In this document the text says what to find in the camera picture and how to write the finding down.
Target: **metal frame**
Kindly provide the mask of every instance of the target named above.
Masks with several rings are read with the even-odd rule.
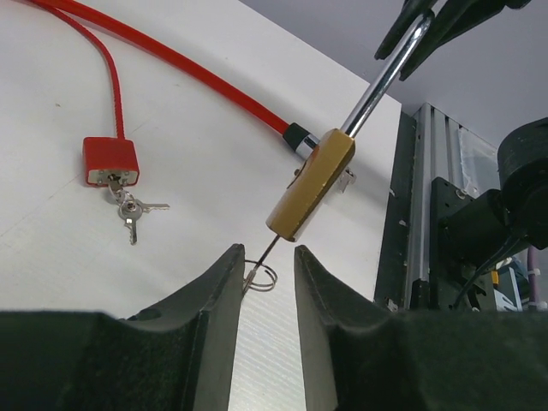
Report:
[[[406,282],[409,210],[417,122],[405,113],[400,116],[396,153],[386,207],[383,244],[378,262],[374,301],[395,311],[403,306]]]
[[[407,309],[411,305],[414,287],[428,281],[432,181],[443,177],[459,188],[463,186],[459,141],[462,126],[430,104],[424,104],[414,118],[417,137],[404,298]]]

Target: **gray wall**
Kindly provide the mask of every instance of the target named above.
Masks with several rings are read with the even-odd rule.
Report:
[[[312,47],[371,81],[373,59],[403,0],[242,0]],[[494,146],[547,116],[548,2],[505,10],[436,51],[389,94],[413,114],[429,102]]]

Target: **metal rod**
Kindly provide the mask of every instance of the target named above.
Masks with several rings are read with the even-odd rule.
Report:
[[[434,14],[429,10],[414,21],[394,49],[380,74],[361,96],[360,101],[342,125],[341,131],[355,138],[363,123],[366,122],[377,106],[378,101],[392,84],[392,81],[402,71],[403,65],[411,57],[414,49],[426,34],[428,27],[432,24],[433,19]]]

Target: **key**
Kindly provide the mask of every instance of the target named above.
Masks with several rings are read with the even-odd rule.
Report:
[[[143,208],[137,200],[129,199],[120,204],[119,213],[125,220],[124,226],[129,228],[129,243],[134,246],[137,243],[137,220],[143,215]]]
[[[151,212],[152,210],[169,210],[169,204],[162,203],[143,203],[141,200],[135,201],[144,212]]]

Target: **red cable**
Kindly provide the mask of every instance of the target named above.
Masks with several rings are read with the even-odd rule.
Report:
[[[224,97],[240,105],[244,110],[258,117],[258,119],[274,128],[280,134],[283,134],[289,126],[284,120],[272,113],[258,101],[247,96],[244,92],[241,92],[220,77],[214,75],[211,71],[201,67],[198,63],[193,62],[170,47],[163,45],[157,40],[118,20],[113,19],[112,17],[109,17],[108,15],[73,0],[32,1],[39,5],[47,5],[55,7],[56,9],[61,9],[71,15],[77,15],[84,20],[90,21],[93,24],[117,34],[123,39],[142,47],[154,56],[159,57],[178,69],[187,72],[195,79],[202,81],[213,90],[223,94]]]
[[[50,7],[47,4],[44,4],[41,2],[34,2],[34,3],[38,3],[39,7],[41,7],[42,9],[46,11],[49,11],[55,17],[58,17],[59,19],[63,20],[65,23],[69,24],[73,29],[75,29],[80,34],[82,34],[86,39],[91,41],[103,55],[103,58],[106,61],[106,65],[109,68],[110,80],[112,82],[112,93],[114,94],[114,119],[116,123],[116,137],[118,139],[125,140],[126,135],[123,130],[122,92],[120,91],[120,80],[118,79],[118,73],[116,71],[116,65],[114,64],[114,59],[112,58],[112,55],[109,53],[109,50],[101,42],[101,40],[99,40],[95,36],[95,34],[93,34],[89,30],[87,30],[85,27],[83,27],[78,21],[68,17],[61,11],[54,9],[53,7]]]

